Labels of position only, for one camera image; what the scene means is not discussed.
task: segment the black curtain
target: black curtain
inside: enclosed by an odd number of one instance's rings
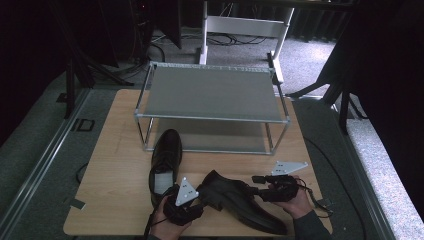
[[[362,1],[317,80],[359,97],[421,217],[423,12],[421,0]]]

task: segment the human hand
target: human hand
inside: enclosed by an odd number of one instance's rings
[[[297,183],[300,184],[299,176],[293,176],[297,180]],[[268,185],[268,188],[273,189],[274,185]],[[298,219],[310,211],[312,211],[312,206],[309,203],[308,196],[306,195],[306,191],[303,188],[299,188],[297,191],[296,197],[287,202],[272,202],[273,204],[280,206],[286,211],[288,214],[292,216],[293,219]]]
[[[166,216],[163,213],[163,206],[165,205],[167,199],[168,196],[162,199],[162,202],[160,203],[155,216],[153,217],[150,234],[161,240],[177,240],[184,232],[184,230],[191,226],[191,222],[185,224],[184,226],[179,226],[171,223],[168,219],[166,219]]]

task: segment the metal frame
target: metal frame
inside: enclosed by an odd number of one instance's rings
[[[289,8],[287,14],[284,16],[283,21],[281,22],[234,17],[208,16],[208,2],[205,1],[203,3],[202,24],[203,44],[200,50],[199,63],[206,64],[206,59],[208,55],[208,32],[278,38],[275,50],[270,52],[272,58],[269,60],[269,64],[272,68],[275,69],[275,74],[278,81],[280,83],[284,82],[283,74],[281,72],[279,56],[287,35],[287,31],[290,26],[293,11],[294,8]]]
[[[157,67],[157,65],[164,65],[164,64],[156,63],[156,62],[152,62],[150,64],[148,73],[146,74],[144,85],[143,85],[143,87],[141,89],[141,93],[140,93],[140,97],[138,99],[138,103],[137,103],[136,109],[134,111],[135,122],[136,122],[136,124],[138,126],[138,130],[139,130],[139,133],[140,133],[140,138],[141,138],[141,142],[142,142],[143,148],[146,151],[153,151],[154,150],[154,147],[149,147],[150,133],[151,133],[151,130],[152,130],[152,127],[153,127],[154,119],[155,118],[177,119],[177,118],[172,118],[172,117],[169,117],[169,116],[168,117],[162,117],[162,116],[146,116],[145,114],[143,114],[141,112],[141,105],[142,105],[142,101],[144,100],[144,96],[145,96],[144,93],[147,90],[147,86],[148,86],[147,83],[149,82],[149,80],[151,78],[153,78],[154,73],[152,73],[152,71],[153,71],[152,69],[155,69]],[[235,151],[226,151],[226,150],[216,150],[216,151],[214,151],[214,150],[202,150],[202,149],[183,149],[183,151],[186,151],[186,152],[219,152],[219,153],[244,153],[244,154],[273,155],[275,153],[275,149],[280,144],[280,142],[281,142],[284,134],[286,133],[286,131],[287,131],[287,129],[288,129],[290,123],[291,123],[290,116],[289,116],[289,113],[288,113],[288,110],[287,110],[286,103],[284,101],[284,97],[283,97],[284,95],[282,93],[281,87],[279,85],[277,85],[277,87],[279,89],[279,94],[278,95],[279,95],[279,98],[281,100],[282,108],[283,108],[284,115],[285,115],[286,118],[283,119],[281,122],[275,123],[275,124],[282,124],[282,125],[284,125],[284,127],[282,129],[282,132],[281,132],[280,136],[278,137],[277,141],[275,142],[275,144],[274,144],[274,142],[272,140],[272,134],[271,134],[270,126],[269,126],[269,124],[272,123],[272,122],[270,122],[270,123],[268,123],[268,122],[261,122],[261,123],[263,123],[265,125],[265,131],[266,131],[266,135],[267,135],[267,138],[268,138],[268,144],[269,144],[269,146],[268,146],[269,147],[269,151],[264,151],[264,152],[257,152],[257,151],[236,151],[236,150]],[[147,129],[145,131],[146,132],[145,136],[143,134],[143,127],[142,127],[142,124],[141,124],[142,119],[149,119],[148,120],[149,122],[147,124],[148,126],[147,126]]]

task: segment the black cable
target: black cable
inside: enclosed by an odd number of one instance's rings
[[[152,43],[152,42],[150,43],[150,46],[159,49],[159,52],[160,52],[161,57],[162,57],[162,62],[165,62],[165,52],[163,51],[163,49],[161,47],[159,47],[158,45]]]
[[[158,221],[158,222],[153,223],[153,218],[154,218],[154,216],[155,216],[155,214],[156,214],[156,211],[158,210],[159,205],[160,205],[160,203],[162,202],[163,198],[164,198],[164,197],[166,197],[166,196],[168,196],[170,193],[172,193],[172,192],[175,190],[175,188],[176,188],[177,186],[178,186],[177,184],[174,184],[172,187],[168,188],[168,189],[167,189],[167,190],[166,190],[166,191],[162,194],[162,196],[160,197],[159,201],[156,203],[156,206],[154,206],[154,207],[153,207],[153,211],[152,211],[152,213],[151,213],[151,214],[150,214],[150,216],[149,216],[149,220],[147,220],[146,227],[144,228],[144,239],[147,239],[147,237],[149,236],[150,228],[151,228],[152,226],[154,226],[154,225],[156,225],[156,224],[159,224],[159,223],[164,222],[164,221],[166,221],[166,220],[167,220],[167,218],[165,218],[165,219],[163,219],[163,220],[160,220],[160,221]]]
[[[316,207],[318,207],[318,208],[320,208],[321,210],[324,210],[325,212],[327,212],[327,216],[318,216],[318,217],[320,217],[320,218],[329,218],[329,217],[331,217],[332,215],[333,215],[333,211],[332,210],[330,210],[330,209],[328,209],[327,207],[325,207],[325,206],[323,206],[322,204],[320,204],[317,200],[316,200],[316,198],[315,198],[315,196],[314,196],[314,192],[312,191],[312,189],[310,189],[310,188],[308,188],[307,186],[306,186],[306,183],[305,183],[305,181],[303,181],[302,179],[300,179],[300,178],[298,178],[298,180],[300,180],[302,183],[303,183],[303,185],[300,185],[300,184],[298,184],[298,186],[299,187],[301,187],[302,189],[304,189],[304,190],[306,190],[306,191],[308,191],[308,193],[309,193],[309,197],[311,198],[311,200],[312,200],[312,202],[315,204],[315,206]]]
[[[356,215],[358,216],[359,222],[361,224],[362,227],[362,234],[363,234],[363,239],[366,240],[367,239],[367,233],[365,231],[365,223],[364,220],[361,217],[361,214],[359,214],[359,210],[356,207],[355,203],[353,202],[352,197],[349,195],[346,186],[344,185],[342,178],[340,177],[340,174],[337,172],[336,168],[334,167],[334,165],[331,163],[330,158],[324,153],[324,151],[318,146],[316,145],[312,140],[310,140],[309,138],[303,137],[307,142],[309,142],[310,144],[312,144],[326,159],[327,163],[330,165],[330,167],[332,168],[334,174],[336,174],[337,178],[339,179],[340,184],[342,185],[343,190],[345,191],[347,197],[349,198],[350,203],[352,204],[353,209],[355,210]]]
[[[229,39],[229,42],[223,42],[220,40],[216,40],[214,38],[208,37],[207,40],[209,43],[213,44],[213,45],[219,45],[219,46],[235,46],[235,45],[248,45],[248,44],[260,44],[263,43],[267,38],[264,37],[262,38],[262,40],[255,42],[256,40],[260,39],[261,37],[254,37],[252,40],[249,41],[240,41],[239,39],[237,39],[236,36],[234,35],[230,35],[230,34],[226,34],[226,33],[211,33],[209,34],[210,36],[215,36],[215,37],[226,37]]]
[[[76,178],[76,180],[77,180],[78,184],[81,184],[81,178],[79,177],[79,175],[81,174],[82,170],[83,170],[85,167],[87,167],[87,165],[88,165],[88,163],[84,163],[84,165],[82,165],[82,166],[78,169],[77,173],[75,174],[75,178]]]

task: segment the shoe heel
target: shoe heel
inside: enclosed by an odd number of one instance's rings
[[[199,187],[197,191],[200,192],[199,200],[204,205],[208,205],[217,211],[222,210],[222,201],[219,200],[219,193],[203,186]]]

